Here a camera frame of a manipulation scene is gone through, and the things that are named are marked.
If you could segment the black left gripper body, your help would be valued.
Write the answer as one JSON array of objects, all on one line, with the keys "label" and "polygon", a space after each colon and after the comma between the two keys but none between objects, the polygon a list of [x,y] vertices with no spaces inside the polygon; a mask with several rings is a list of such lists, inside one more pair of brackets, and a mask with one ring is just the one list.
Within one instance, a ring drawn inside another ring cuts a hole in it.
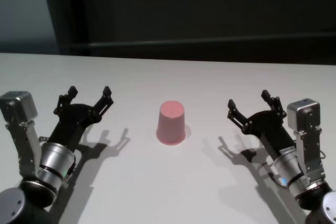
[{"label": "black left gripper body", "polygon": [[58,113],[59,122],[48,142],[60,144],[74,152],[87,127],[97,122],[97,112],[84,104],[65,106]]}]

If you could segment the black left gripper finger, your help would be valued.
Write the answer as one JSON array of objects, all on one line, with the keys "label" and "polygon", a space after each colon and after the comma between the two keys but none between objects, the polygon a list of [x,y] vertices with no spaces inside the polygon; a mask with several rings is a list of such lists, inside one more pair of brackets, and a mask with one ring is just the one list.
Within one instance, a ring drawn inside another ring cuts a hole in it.
[{"label": "black left gripper finger", "polygon": [[54,114],[60,115],[63,109],[71,104],[72,100],[76,97],[77,94],[78,90],[76,87],[71,86],[66,94],[60,95],[57,106],[54,109]]},{"label": "black left gripper finger", "polygon": [[99,101],[92,107],[89,115],[93,123],[98,123],[102,120],[102,116],[107,112],[109,107],[113,105],[113,99],[111,97],[112,91],[109,86],[105,86],[102,97]]}]

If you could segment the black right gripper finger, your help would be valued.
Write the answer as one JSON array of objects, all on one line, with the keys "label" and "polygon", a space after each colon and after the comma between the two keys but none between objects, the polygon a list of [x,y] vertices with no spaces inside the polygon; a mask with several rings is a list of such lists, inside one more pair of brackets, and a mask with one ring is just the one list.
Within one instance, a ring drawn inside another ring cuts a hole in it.
[{"label": "black right gripper finger", "polygon": [[239,127],[243,134],[251,134],[252,123],[239,112],[232,99],[228,101],[228,108],[229,111],[227,118]]},{"label": "black right gripper finger", "polygon": [[283,110],[280,97],[272,97],[267,90],[262,91],[261,97],[270,106],[271,110],[282,119],[287,116],[286,112]]}]

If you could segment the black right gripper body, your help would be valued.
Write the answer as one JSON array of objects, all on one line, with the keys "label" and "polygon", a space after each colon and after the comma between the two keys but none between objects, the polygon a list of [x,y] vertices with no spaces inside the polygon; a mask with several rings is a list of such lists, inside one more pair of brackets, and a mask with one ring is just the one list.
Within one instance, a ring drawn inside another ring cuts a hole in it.
[{"label": "black right gripper body", "polygon": [[261,111],[247,119],[249,135],[256,136],[273,160],[281,155],[281,150],[294,147],[294,141],[283,127],[283,119],[278,112]]}]

